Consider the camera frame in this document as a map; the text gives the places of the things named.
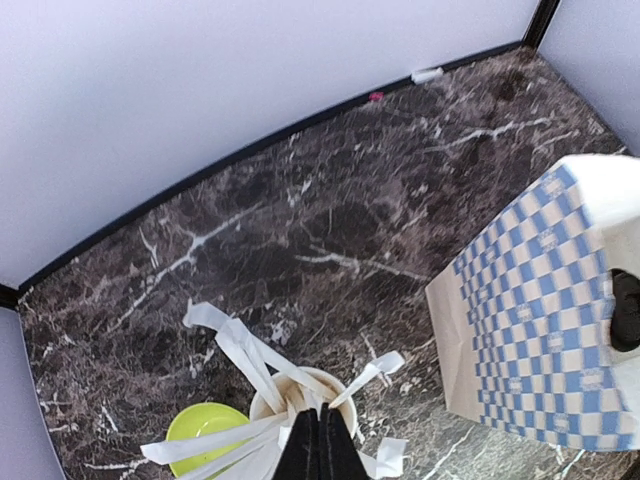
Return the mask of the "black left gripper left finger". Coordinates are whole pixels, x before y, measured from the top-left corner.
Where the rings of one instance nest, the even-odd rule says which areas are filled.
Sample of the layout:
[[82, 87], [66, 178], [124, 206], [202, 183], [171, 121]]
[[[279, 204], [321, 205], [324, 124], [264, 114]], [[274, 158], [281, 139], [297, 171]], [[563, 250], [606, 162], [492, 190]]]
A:
[[318, 480], [319, 459], [319, 419], [309, 409], [297, 415], [272, 479]]

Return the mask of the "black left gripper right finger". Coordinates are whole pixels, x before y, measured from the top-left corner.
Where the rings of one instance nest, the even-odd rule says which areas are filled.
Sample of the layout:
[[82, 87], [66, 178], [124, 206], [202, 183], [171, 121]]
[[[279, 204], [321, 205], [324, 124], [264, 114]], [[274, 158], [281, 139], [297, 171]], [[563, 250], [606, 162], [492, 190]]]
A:
[[368, 479], [341, 412], [327, 403], [321, 407], [318, 448], [320, 480]]

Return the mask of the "blue checkered paper bag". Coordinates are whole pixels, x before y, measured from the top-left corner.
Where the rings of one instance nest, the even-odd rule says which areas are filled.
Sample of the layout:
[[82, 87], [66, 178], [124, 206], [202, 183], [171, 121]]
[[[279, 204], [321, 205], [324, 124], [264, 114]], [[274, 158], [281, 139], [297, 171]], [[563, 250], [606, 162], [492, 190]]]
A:
[[615, 273], [639, 273], [639, 161], [569, 155], [426, 288], [449, 412], [592, 452], [639, 446], [639, 353]]

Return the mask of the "black coffee cup lid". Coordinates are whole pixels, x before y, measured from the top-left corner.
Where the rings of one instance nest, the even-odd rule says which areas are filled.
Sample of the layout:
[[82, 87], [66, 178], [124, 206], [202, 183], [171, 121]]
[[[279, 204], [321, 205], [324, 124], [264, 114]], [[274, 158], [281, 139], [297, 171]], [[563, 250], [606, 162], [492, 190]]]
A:
[[629, 352], [639, 347], [639, 279], [620, 269], [613, 269], [611, 274], [615, 300], [611, 345], [619, 352]]

